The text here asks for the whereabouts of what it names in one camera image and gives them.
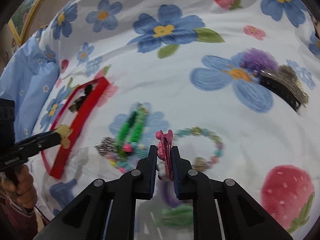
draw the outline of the white fabric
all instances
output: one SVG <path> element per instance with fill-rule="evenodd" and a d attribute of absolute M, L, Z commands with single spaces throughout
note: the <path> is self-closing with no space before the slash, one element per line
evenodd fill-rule
<path fill-rule="evenodd" d="M 67 38 L 61 34 L 60 40 L 53 38 L 49 26 L 42 34 L 39 46 L 55 51 L 57 62 L 69 60 L 69 66 L 61 74 L 62 82 L 54 87 L 45 103 L 33 134 L 43 132 L 41 118 L 48 112 L 47 106 L 56 98 L 69 78 L 71 87 L 93 79 L 84 75 L 85 64 L 76 66 L 76 55 L 83 44 L 94 45 L 89 59 L 103 56 L 100 67 L 111 65 L 106 78 L 118 86 L 116 93 L 106 104 L 96 107 L 89 116 L 69 158 L 68 166 L 60 180 L 63 183 L 76 179 L 72 189 L 76 196 L 96 178 L 117 179 L 121 172 L 109 161 L 97 154 L 95 144 L 102 137 L 111 136 L 109 125 L 119 114 L 129 114 L 133 104 L 148 102 L 151 112 L 164 113 L 164 120 L 173 132 L 185 127 L 199 126 L 214 131 L 222 138 L 224 153 L 219 162 L 205 172 L 210 178 L 235 179 L 249 194 L 260 202 L 260 190 L 270 170 L 278 165 L 291 164 L 305 170 L 315 188 L 315 199 L 309 213 L 308 222 L 292 233 L 295 240 L 301 240 L 312 228 L 319 216 L 319 148 L 320 148 L 320 68 L 319 60 L 308 50 L 309 37 L 313 25 L 307 12 L 307 20 L 298 28 L 294 27 L 285 13 L 279 22 L 261 12 L 262 0 L 242 0 L 242 9 L 223 10 L 213 0 L 109 0 L 110 4 L 120 2 L 121 11 L 115 15 L 118 24 L 115 30 L 102 28 L 92 31 L 93 24 L 86 22 L 88 13 L 97 10 L 100 0 L 76 0 L 77 19 L 72 24 L 72 33 Z M 141 13 L 158 20 L 158 8 L 163 5 L 177 5 L 183 17 L 197 15 L 205 27 L 219 33 L 224 43 L 194 41 L 180 44 L 171 56 L 159 59 L 157 50 L 147 53 L 137 52 L 137 43 L 126 45 L 140 36 L 132 24 Z M 244 33 L 246 25 L 262 29 L 266 36 L 263 41 Z M 292 60 L 312 73 L 316 87 L 311 90 L 303 83 L 309 95 L 306 109 L 298 115 L 280 97 L 272 93 L 273 107 L 266 113 L 257 113 L 242 104 L 236 97 L 231 84 L 220 90 L 202 91 L 190 82 L 190 73 L 195 68 L 205 68 L 201 59 L 205 55 L 230 59 L 246 49 L 257 48 L 268 51 L 279 65 Z M 204 137 L 188 136 L 177 143 L 181 157 L 192 163 L 199 156 L 207 160 L 213 155 L 215 146 Z M 58 180 L 50 177 L 44 168 L 40 155 L 30 159 L 29 167 L 35 178 L 38 192 L 38 208 L 51 220 L 53 209 L 60 210 L 49 188 Z M 153 218 L 158 219 L 165 204 L 157 193 L 149 202 L 138 201 L 137 239 L 193 239 L 191 227 L 175 229 L 153 226 Z"/>

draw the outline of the pink hair clip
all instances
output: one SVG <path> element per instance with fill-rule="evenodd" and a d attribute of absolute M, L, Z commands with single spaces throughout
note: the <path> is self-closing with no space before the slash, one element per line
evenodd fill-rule
<path fill-rule="evenodd" d="M 172 179 L 172 166 L 170 151 L 172 147 L 173 133 L 172 130 L 168 130 L 168 133 L 163 133 L 161 130 L 156 132 L 156 138 L 160 140 L 158 144 L 158 158 L 163 163 L 157 165 L 157 170 L 159 171 L 159 179 L 164 181 L 173 180 Z"/>

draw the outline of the wall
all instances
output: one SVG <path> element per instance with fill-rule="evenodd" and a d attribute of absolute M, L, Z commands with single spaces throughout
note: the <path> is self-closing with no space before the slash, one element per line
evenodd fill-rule
<path fill-rule="evenodd" d="M 68 1 L 69 0 L 44 0 L 29 28 L 29 36 L 35 33 L 41 26 L 49 24 L 58 11 L 60 11 Z M 12 38 L 13 34 L 11 33 L 9 26 L 5 25 L 0 33 L 0 73 L 2 73 L 5 67 L 4 50 L 9 52 L 9 57 L 12 56 Z"/>

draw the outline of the purple hair tie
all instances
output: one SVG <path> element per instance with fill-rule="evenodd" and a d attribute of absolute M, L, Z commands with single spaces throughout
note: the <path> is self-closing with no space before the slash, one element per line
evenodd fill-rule
<path fill-rule="evenodd" d="M 169 207 L 176 207 L 182 203 L 184 203 L 182 200 L 178 200 L 173 189 L 173 182 L 165 182 L 163 180 L 160 181 L 160 186 L 161 186 L 161 192 L 162 192 L 162 198 L 164 202 L 169 206 Z"/>
<path fill-rule="evenodd" d="M 242 67 L 251 70 L 255 75 L 259 75 L 263 69 L 278 71 L 278 62 L 268 52 L 259 49 L 248 49 L 243 53 Z"/>

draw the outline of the red sleeve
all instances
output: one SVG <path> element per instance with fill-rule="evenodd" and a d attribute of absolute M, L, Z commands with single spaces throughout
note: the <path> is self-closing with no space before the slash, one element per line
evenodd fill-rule
<path fill-rule="evenodd" d="M 9 222 L 15 228 L 16 232 L 23 240 L 32 240 L 38 233 L 38 224 L 36 214 L 33 211 L 30 214 L 24 215 L 17 204 L 5 199 L 5 205 L 1 205 Z"/>

